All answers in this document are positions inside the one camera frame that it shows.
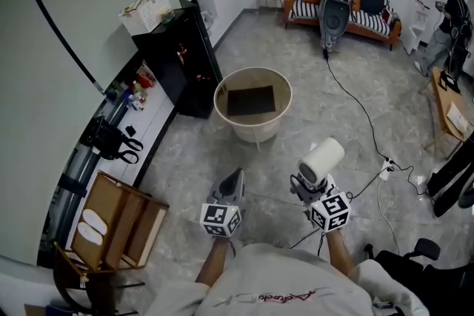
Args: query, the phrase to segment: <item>marble floor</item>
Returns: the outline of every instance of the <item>marble floor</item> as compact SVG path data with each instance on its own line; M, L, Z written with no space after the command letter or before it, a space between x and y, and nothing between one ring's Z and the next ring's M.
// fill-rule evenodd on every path
M278 70L293 87L293 103L283 117L276 137L255 145L240 141L216 112L209 120L177 115L148 169L141 189L170 205L170 212L153 247L145 269L135 273L147 285L127 290L123 301L142 314L163 283L195 280L212 243L198 224L201 204L214 180L242 167L246 175L249 212L233 239L243 243L266 242L291 246L312 230L304 207L289 191L290 174L299 157L315 144L333 136L345 148L343 161L332 171L342 191L359 192L380 171L367 117L357 103L333 80L319 48L319 34L311 27L285 30L275 13L245 13L217 52L222 74L249 66ZM330 55L333 72L343 86L366 107L379 149L401 167L413 165L414 183L423 182L443 164L444 153L455 145L446 137L435 149L422 146L438 131L433 99L419 95L426 79L413 67L413 56L401 46L387 46L366 38L345 35ZM470 116L472 84L462 78ZM473 250L474 217L470 209L454 206L434 218L430 201L417 196L407 173L393 172L381 185L381 207L395 230L401 253L409 252L418 238L431 238L441 246L438 268L467 263ZM356 261L372 243L396 252L390 228L377 205L378 181L352 203L353 216L343 229L347 246ZM424 185L418 186L423 191ZM320 233L298 245L316 253ZM321 251L328 258L327 245Z

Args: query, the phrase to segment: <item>white plastic basket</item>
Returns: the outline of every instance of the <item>white plastic basket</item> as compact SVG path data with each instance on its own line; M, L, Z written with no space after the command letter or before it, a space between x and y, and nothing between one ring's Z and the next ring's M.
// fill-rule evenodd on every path
M170 9L169 0L145 0L134 11L125 12L122 10L118 18L130 35L142 35L151 32L160 24L161 10Z

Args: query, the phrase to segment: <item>white cable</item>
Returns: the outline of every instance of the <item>white cable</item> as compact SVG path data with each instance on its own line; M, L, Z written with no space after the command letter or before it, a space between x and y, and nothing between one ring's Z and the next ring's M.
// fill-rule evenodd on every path
M390 227L390 230L392 231L392 236L393 236L393 240L395 241L395 245L397 246L397 250L398 250L398 255L400 255L400 246L398 246L398 242L397 242L397 239L395 237L395 232L393 231L393 228L392 228L392 224L387 220L387 218L384 216L384 213L382 212L382 208L380 206L380 185L382 184L382 180L380 180L378 182L378 189L377 189L377 203L378 203L378 210L380 211L380 214L382 215L382 217L384 218L384 220L387 222L388 226Z

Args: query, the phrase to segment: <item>black t-shirt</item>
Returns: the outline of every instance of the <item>black t-shirt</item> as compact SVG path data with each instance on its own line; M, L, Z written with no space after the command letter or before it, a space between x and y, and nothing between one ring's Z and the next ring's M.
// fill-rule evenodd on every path
M462 15L466 16L467 12L469 12L464 0L447 0L444 9L451 15L451 20L448 20L445 16L439 26L439 29L445 33L451 33L451 29L454 26L461 25Z

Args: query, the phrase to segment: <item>large white bucket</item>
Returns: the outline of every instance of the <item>large white bucket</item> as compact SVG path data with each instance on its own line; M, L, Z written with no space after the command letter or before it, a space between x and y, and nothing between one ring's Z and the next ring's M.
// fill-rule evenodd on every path
M228 116L227 92L255 87L273 86L275 112L256 115ZM266 67L247 67L225 77L214 92L214 107L228 122L236 135L244 141L260 143L272 138L280 126L280 119L290 107L293 91L289 81L279 72Z

